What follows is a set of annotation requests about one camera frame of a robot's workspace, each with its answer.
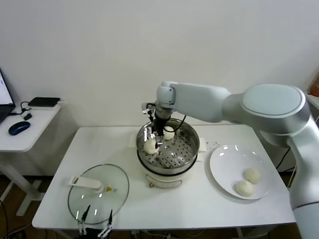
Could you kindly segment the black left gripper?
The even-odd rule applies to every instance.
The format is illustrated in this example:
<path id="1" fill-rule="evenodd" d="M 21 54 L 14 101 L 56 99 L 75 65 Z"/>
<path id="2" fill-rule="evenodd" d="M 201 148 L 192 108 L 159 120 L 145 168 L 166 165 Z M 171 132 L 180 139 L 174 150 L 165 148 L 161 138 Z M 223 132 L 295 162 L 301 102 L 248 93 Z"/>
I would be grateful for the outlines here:
<path id="1" fill-rule="evenodd" d="M 90 205 L 88 205 L 87 209 L 83 213 L 80 220 L 77 220 L 77 225 L 79 229 L 79 235 L 84 236 L 85 239 L 99 239 L 99 238 L 107 238 L 110 232 L 113 229 L 113 210 L 110 211 L 110 215 L 108 218 L 107 226 L 103 230 L 93 229 L 93 228 L 85 228 L 84 224 L 90 210 Z"/>

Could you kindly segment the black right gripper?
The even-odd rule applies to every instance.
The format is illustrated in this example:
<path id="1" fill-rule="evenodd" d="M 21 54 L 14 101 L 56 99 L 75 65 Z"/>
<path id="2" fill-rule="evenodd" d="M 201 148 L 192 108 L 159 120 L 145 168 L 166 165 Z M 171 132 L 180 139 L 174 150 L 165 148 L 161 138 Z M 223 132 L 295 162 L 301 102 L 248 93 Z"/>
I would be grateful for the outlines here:
<path id="1" fill-rule="evenodd" d="M 155 135 L 155 147 L 163 145 L 164 141 L 164 127 L 167 121 L 171 117 L 171 112 L 155 112 L 153 119 L 153 126 L 145 126 L 145 141 L 152 139 L 153 134 Z"/>

